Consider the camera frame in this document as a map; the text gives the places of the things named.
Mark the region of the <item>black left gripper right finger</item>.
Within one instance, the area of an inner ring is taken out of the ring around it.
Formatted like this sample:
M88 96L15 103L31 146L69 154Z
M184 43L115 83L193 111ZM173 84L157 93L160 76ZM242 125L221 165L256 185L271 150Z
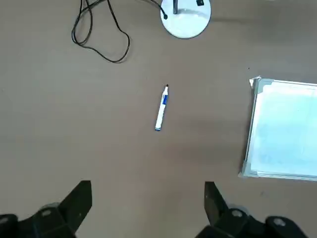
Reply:
M291 219L269 216L256 220L239 208L229 208L213 181L206 181L204 209L209 221L198 238L306 238L307 235Z

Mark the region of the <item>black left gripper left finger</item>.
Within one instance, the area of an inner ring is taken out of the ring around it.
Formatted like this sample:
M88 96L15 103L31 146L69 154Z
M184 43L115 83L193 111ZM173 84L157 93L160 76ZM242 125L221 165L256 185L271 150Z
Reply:
M15 214L1 214L2 238L75 238L92 207L92 185L80 181L61 201L41 207L27 219Z

